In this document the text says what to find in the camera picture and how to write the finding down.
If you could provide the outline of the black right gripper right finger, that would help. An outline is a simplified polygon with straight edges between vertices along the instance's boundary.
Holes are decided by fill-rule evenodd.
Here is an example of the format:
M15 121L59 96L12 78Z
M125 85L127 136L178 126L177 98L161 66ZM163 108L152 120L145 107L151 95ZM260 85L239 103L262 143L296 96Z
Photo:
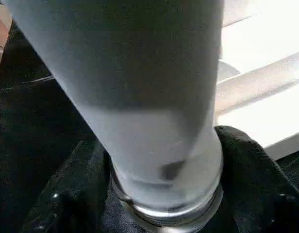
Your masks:
M241 233L299 233L299 189L243 131L216 126L223 152L221 185Z

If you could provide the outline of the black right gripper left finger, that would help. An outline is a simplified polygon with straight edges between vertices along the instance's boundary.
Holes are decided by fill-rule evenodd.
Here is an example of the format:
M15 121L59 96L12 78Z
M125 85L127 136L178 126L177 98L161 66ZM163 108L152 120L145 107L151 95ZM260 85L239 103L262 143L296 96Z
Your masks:
M87 137L50 177L21 232L100 233L109 180L104 147Z

